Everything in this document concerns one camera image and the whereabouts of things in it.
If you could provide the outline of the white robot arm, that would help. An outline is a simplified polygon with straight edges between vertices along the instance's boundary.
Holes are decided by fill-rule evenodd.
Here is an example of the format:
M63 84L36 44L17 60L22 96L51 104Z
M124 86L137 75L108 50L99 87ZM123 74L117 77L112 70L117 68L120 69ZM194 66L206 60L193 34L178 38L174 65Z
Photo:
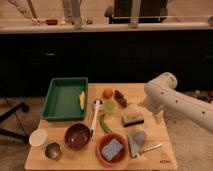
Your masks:
M144 91L157 105L164 105L186 115L199 126L213 133L213 105L176 91L177 78L164 72L144 85Z

